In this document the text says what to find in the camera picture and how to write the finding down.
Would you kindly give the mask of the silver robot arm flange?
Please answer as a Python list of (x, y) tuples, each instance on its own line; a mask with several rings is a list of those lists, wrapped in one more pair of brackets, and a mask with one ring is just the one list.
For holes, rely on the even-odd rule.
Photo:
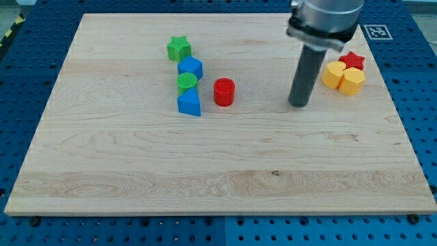
[(291, 0), (286, 34), (317, 51), (341, 52), (356, 31), (363, 0)]

